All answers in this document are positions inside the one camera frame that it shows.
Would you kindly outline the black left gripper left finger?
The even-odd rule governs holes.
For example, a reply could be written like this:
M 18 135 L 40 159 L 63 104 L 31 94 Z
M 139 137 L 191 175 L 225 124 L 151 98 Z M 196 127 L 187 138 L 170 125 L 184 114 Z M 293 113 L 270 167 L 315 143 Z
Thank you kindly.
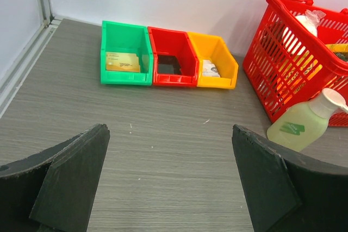
M 1 231 L 86 231 L 110 131 L 96 124 L 1 166 Z

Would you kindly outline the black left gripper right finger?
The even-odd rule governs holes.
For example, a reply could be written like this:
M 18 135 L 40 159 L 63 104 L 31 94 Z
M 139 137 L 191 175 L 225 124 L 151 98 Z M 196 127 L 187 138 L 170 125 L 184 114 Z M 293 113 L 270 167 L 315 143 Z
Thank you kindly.
M 232 145 L 254 231 L 347 231 L 347 168 L 239 125 Z

